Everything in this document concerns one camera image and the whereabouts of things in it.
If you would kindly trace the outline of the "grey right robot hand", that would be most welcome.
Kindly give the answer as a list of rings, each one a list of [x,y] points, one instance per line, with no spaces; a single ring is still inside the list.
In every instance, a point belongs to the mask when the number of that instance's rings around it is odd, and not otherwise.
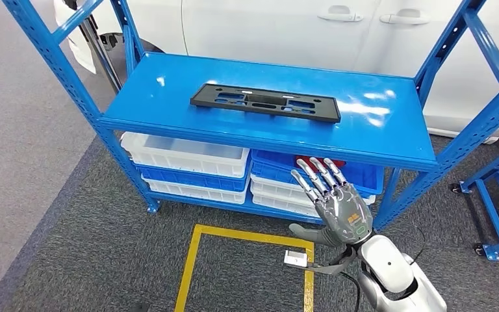
[[[296,163],[309,176],[313,186],[297,170],[291,170],[290,173],[314,205],[325,227],[307,229],[299,224],[291,224],[289,229],[295,236],[336,247],[357,244],[372,234],[370,209],[331,159],[319,161],[310,157],[309,162],[298,159]]]

